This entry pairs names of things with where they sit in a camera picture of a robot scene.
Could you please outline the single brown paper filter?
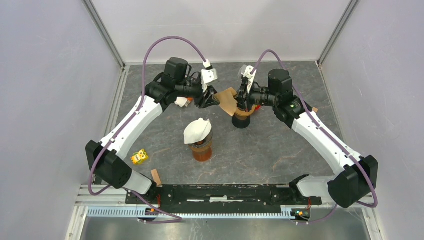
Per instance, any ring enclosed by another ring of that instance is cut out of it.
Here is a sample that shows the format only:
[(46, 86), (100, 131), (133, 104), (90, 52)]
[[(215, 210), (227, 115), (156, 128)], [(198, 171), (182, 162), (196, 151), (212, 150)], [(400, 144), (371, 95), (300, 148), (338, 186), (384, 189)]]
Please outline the single brown paper filter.
[(232, 88), (228, 88), (224, 91), (218, 92), (214, 95), (214, 98), (219, 100), (219, 107), (230, 116), (234, 116), (237, 109), (237, 101), (235, 96), (237, 92)]

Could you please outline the dark red black dripper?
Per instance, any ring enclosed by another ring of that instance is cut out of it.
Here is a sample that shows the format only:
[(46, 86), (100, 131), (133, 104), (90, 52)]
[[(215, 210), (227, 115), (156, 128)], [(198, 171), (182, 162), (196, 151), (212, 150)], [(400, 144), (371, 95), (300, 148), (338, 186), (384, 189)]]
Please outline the dark red black dripper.
[(245, 129), (251, 124), (251, 117), (250, 116), (240, 116), (240, 115), (235, 114), (232, 117), (231, 122), (232, 122), (234, 127), (238, 128), (238, 129)]

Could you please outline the white paper coffee filter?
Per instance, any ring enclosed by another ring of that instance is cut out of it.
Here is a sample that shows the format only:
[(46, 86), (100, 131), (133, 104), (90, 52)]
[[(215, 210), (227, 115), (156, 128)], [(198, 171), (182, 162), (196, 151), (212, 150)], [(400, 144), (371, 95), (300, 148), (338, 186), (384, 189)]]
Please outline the white paper coffee filter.
[(184, 143), (186, 145), (203, 141), (212, 131), (212, 124), (209, 119), (199, 118), (192, 121), (184, 130)]

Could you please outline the dark glass dripper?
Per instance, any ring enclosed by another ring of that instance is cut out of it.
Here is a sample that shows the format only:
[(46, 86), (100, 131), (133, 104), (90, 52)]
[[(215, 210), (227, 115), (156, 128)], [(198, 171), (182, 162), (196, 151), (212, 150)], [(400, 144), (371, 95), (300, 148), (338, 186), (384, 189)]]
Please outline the dark glass dripper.
[(203, 139), (203, 140), (201, 140), (201, 141), (199, 141), (199, 142), (195, 142), (195, 143), (192, 143), (192, 144), (188, 144), (188, 146), (189, 147), (191, 147), (191, 148), (195, 148), (195, 149), (198, 149), (198, 148), (204, 148), (204, 147), (206, 147), (207, 145), (209, 145), (211, 142), (212, 142), (212, 139), (213, 139), (213, 132), (211, 131), (206, 137), (205, 137), (205, 139)]

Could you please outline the wooden ring holder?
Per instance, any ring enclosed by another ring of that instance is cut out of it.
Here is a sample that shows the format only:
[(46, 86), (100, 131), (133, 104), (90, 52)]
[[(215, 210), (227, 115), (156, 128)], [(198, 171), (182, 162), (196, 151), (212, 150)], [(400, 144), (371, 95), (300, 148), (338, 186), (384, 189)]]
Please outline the wooden ring holder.
[(238, 117), (248, 117), (251, 116), (256, 111), (257, 105), (253, 105), (250, 111), (245, 109), (237, 108), (234, 115)]

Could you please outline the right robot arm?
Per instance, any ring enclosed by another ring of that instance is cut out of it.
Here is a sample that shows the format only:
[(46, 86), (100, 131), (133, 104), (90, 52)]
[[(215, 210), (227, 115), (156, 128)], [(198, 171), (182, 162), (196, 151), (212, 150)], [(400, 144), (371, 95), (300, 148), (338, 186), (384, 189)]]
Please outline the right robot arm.
[(271, 70), (267, 86), (259, 86), (255, 76), (256, 70), (250, 65), (240, 69), (241, 85), (235, 96), (237, 107), (245, 112), (254, 105), (271, 107), (276, 118), (303, 137), (333, 172), (330, 176), (303, 175), (293, 180), (289, 199), (302, 204), (309, 197), (331, 198), (345, 209), (355, 203), (377, 207), (378, 161), (372, 155), (362, 156), (326, 127), (293, 86), (287, 70)]

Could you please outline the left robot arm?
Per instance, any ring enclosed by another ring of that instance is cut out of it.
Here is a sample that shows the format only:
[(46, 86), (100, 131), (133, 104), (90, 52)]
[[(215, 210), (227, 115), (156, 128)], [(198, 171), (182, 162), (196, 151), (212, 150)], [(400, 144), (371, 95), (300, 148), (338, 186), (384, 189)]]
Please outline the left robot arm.
[(195, 105), (204, 109), (217, 105), (212, 82), (218, 74), (209, 60), (203, 62), (203, 69), (197, 78), (190, 76), (191, 65), (178, 57), (170, 58), (152, 82), (145, 87), (135, 106), (109, 134), (99, 142), (91, 140), (85, 147), (89, 178), (104, 180), (115, 189), (129, 189), (137, 192), (145, 204), (153, 203), (157, 190), (153, 180), (133, 170), (124, 159), (143, 131), (159, 117), (178, 97), (192, 98)]

